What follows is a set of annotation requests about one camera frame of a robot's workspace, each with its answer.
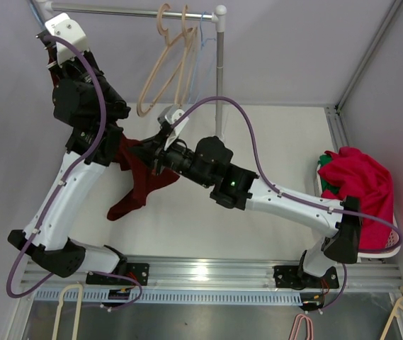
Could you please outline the blue hanger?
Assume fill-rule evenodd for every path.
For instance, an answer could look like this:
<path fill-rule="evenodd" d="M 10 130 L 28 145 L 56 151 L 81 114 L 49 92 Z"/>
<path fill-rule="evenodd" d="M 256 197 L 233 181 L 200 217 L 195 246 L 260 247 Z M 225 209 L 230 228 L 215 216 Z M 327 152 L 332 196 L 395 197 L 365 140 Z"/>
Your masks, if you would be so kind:
<path fill-rule="evenodd" d="M 198 67 L 200 65 L 200 60 L 201 60 L 201 58 L 203 56 L 203 50 L 204 50 L 204 47 L 205 47 L 206 43 L 209 40 L 215 40 L 214 38 L 204 38 L 203 22 L 208 21 L 207 18 L 206 18 L 207 15 L 208 15 L 207 11 L 202 12 L 202 14 L 200 16 L 199 24 L 198 24 L 198 30 L 199 30 L 199 33 L 200 33 L 200 46 L 199 46 L 198 52 L 196 54 L 194 73 L 193 73 L 193 78 L 191 79 L 191 83 L 190 83 L 189 96 L 188 96 L 187 104 L 191 104 L 191 103 L 196 102 L 196 98 L 194 97 L 193 92 L 194 92 L 194 88 L 195 88 L 195 82 L 196 82 L 196 79 L 197 79 Z"/>

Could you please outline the beige hanger of pink shirt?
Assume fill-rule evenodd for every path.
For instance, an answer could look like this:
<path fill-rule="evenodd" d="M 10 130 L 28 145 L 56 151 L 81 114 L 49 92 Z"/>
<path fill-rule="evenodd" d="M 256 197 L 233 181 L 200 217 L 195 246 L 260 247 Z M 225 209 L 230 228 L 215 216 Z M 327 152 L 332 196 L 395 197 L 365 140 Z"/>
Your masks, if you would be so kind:
<path fill-rule="evenodd" d="M 173 71 L 173 73 L 171 74 L 171 76 L 169 77 L 169 79 L 166 80 L 162 85 L 162 87 L 160 88 L 160 90 L 157 91 L 156 96 L 152 98 L 150 101 L 148 101 L 149 105 L 147 107 L 144 107 L 143 104 L 146 103 L 145 99 L 147 97 L 147 94 L 151 89 L 151 87 L 153 86 L 159 71 L 161 70 L 164 62 L 166 61 L 166 58 L 168 57 L 170 51 L 176 46 L 176 43 L 183 38 L 183 33 L 179 33 L 178 35 L 171 37 L 169 28 L 166 28 L 164 26 L 163 23 L 164 14 L 167 13 L 170 9 L 171 6 L 168 3 L 164 3 L 159 7 L 159 10 L 157 11 L 157 31 L 160 34 L 160 36 L 163 37 L 165 47 L 162 50 L 158 60 L 152 67 L 152 70 L 149 73 L 149 76 L 147 77 L 147 80 L 144 83 L 144 86 L 142 87 L 142 90 L 138 97 L 136 112 L 137 115 L 141 118 L 145 117 L 151 111 L 151 109 L 153 109 L 153 107 L 161 98 L 161 96 L 164 94 L 164 92 L 167 90 L 167 88 L 173 81 L 174 77 L 176 76 L 177 71 L 179 70 L 179 66 L 177 66 Z"/>

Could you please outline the beige hanger of green shirt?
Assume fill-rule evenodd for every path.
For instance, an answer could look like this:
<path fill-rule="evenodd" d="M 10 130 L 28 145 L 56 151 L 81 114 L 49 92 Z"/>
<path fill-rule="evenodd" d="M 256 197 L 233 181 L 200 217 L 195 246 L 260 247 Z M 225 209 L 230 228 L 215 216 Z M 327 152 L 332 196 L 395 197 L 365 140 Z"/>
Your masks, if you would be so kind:
<path fill-rule="evenodd" d="M 196 25 L 189 26 L 186 23 L 188 20 L 187 4 L 183 7 L 181 14 L 181 33 L 184 41 L 184 47 L 174 96 L 174 104 L 176 104 L 179 108 L 182 108 L 182 106 L 186 103 L 191 80 L 193 78 L 197 53 L 196 40 L 198 38 L 198 27 Z"/>

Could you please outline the green t-shirt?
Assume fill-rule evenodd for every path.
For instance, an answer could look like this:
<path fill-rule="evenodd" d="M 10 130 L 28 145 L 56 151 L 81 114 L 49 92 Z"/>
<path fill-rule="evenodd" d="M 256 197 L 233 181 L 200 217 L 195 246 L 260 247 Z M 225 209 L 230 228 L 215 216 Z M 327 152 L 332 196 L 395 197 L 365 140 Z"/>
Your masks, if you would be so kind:
<path fill-rule="evenodd" d="M 325 152 L 318 159 L 317 174 L 321 180 L 322 196 L 327 198 L 335 198 L 340 190 L 336 174 L 329 165 L 333 161 L 333 155 L 332 152 Z"/>

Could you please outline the pink t-shirt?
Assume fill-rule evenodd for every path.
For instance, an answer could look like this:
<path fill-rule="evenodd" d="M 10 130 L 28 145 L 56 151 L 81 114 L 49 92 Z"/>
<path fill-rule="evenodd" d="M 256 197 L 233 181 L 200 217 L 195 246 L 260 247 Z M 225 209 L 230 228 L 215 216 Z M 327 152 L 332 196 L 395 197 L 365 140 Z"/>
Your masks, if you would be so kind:
<path fill-rule="evenodd" d="M 335 198 L 344 200 L 351 196 L 359 199 L 360 211 L 394 222 L 394 186 L 390 172 L 369 155 L 354 147 L 342 147 L 332 152 L 329 164 L 336 174 L 339 193 Z"/>

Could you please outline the maroon t-shirt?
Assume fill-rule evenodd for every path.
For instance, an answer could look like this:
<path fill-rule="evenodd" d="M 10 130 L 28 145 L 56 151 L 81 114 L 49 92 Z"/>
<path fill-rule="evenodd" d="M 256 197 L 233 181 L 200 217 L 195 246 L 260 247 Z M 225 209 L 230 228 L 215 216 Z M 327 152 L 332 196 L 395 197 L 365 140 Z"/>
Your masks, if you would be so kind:
<path fill-rule="evenodd" d="M 151 192 L 175 183 L 179 175 L 170 170 L 155 175 L 129 152 L 129 147 L 140 141 L 124 136 L 118 121 L 129 116 L 131 107 L 108 83 L 105 75 L 101 91 L 106 104 L 106 127 L 100 145 L 87 157 L 85 163 L 94 162 L 103 166 L 116 163 L 121 171 L 132 175 L 132 188 L 107 213 L 108 220 L 116 221 L 143 208 Z M 82 155 L 93 144 L 100 123 L 100 106 L 93 82 L 90 84 L 62 79 L 53 89 L 52 100 L 54 117 L 72 127 L 66 150 Z"/>

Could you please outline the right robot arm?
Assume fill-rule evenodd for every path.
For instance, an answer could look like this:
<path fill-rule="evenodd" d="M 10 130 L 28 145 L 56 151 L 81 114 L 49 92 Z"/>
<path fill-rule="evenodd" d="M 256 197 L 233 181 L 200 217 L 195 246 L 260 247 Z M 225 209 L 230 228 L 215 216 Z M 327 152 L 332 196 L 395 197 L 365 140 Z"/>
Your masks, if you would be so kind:
<path fill-rule="evenodd" d="M 167 144 L 154 136 L 131 147 L 130 152 L 156 174 L 171 170 L 211 188 L 210 198 L 224 208 L 276 215 L 320 233 L 322 238 L 302 253 L 298 265 L 274 266 L 278 288 L 321 288 L 324 281 L 337 288 L 334 265 L 358 260 L 361 219 L 356 216 L 356 198 L 322 200 L 270 186 L 257 173 L 234 165 L 232 151 L 217 137 L 205 137 L 191 150 L 182 140 Z"/>

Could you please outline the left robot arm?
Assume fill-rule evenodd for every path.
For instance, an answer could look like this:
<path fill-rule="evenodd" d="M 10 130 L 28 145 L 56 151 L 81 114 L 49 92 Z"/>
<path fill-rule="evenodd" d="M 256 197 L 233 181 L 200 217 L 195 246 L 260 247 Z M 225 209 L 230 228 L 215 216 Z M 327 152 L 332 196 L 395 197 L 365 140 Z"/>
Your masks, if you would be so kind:
<path fill-rule="evenodd" d="M 108 83 L 92 52 L 83 56 L 99 82 L 106 106 L 106 126 L 95 150 L 80 160 L 98 134 L 101 122 L 98 96 L 81 61 L 74 57 L 49 65 L 54 82 L 54 117 L 72 127 L 59 174 L 37 215 L 24 229 L 10 232 L 8 242 L 24 251 L 37 265 L 61 278 L 77 272 L 101 272 L 109 283 L 127 275 L 127 259 L 110 246 L 92 246 L 69 237 L 76 214 L 89 191 L 115 158 L 123 129 L 117 121 L 129 116 L 130 107 Z"/>

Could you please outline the white metal clothes rack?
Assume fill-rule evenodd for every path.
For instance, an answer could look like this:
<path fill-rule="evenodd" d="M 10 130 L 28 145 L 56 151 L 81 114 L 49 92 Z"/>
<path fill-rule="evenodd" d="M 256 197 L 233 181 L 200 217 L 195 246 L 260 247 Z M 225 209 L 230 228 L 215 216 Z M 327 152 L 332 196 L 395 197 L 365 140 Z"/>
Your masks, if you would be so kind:
<path fill-rule="evenodd" d="M 39 7 L 45 13 L 57 11 L 67 11 L 74 13 L 95 13 L 117 16 L 134 16 L 134 17 L 157 17 L 157 10 L 141 9 L 141 8 L 125 8 L 104 5 L 87 5 L 87 4 L 69 4 L 58 1 L 37 1 Z M 215 24 L 216 30 L 216 95 L 223 95 L 223 67 L 224 67 L 224 50 L 225 50 L 225 29 L 226 29 L 227 7 L 218 5 L 212 13 L 189 13 L 186 18 L 189 20 L 206 21 Z M 219 101 L 215 104 L 215 135 L 221 140 L 224 139 L 223 128 L 223 104 Z"/>

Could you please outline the white laundry basket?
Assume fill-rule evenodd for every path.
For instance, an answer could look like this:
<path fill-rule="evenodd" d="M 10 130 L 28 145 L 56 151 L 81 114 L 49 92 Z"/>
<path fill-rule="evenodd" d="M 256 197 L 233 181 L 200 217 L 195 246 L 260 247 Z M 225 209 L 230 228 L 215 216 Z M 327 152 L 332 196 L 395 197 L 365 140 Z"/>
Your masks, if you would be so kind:
<path fill-rule="evenodd" d="M 314 172 L 314 194 L 316 196 L 321 196 L 322 194 L 322 179 L 318 174 L 318 171 L 321 169 L 321 164 L 317 165 L 317 168 Z M 389 234 L 387 243 L 385 245 L 384 251 L 380 253 L 370 253 L 370 252 L 359 252 L 358 253 L 358 261 L 361 262 L 363 259 L 371 260 L 380 260 L 391 258 L 398 254 L 401 246 L 398 245 L 395 248 L 393 246 L 399 241 L 398 234 L 392 230 Z"/>

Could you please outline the aluminium mounting rail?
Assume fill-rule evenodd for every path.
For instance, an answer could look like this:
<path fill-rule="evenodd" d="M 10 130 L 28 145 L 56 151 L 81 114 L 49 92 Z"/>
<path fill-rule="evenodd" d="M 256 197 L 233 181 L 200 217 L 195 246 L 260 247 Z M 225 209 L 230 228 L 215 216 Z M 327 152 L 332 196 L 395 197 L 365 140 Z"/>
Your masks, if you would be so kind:
<path fill-rule="evenodd" d="M 297 261 L 191 259 L 128 256 L 132 263 L 149 264 L 147 286 L 156 289 L 273 290 L 273 267 Z M 379 262 L 347 265 L 348 292 L 391 291 L 403 284 L 399 266 Z"/>

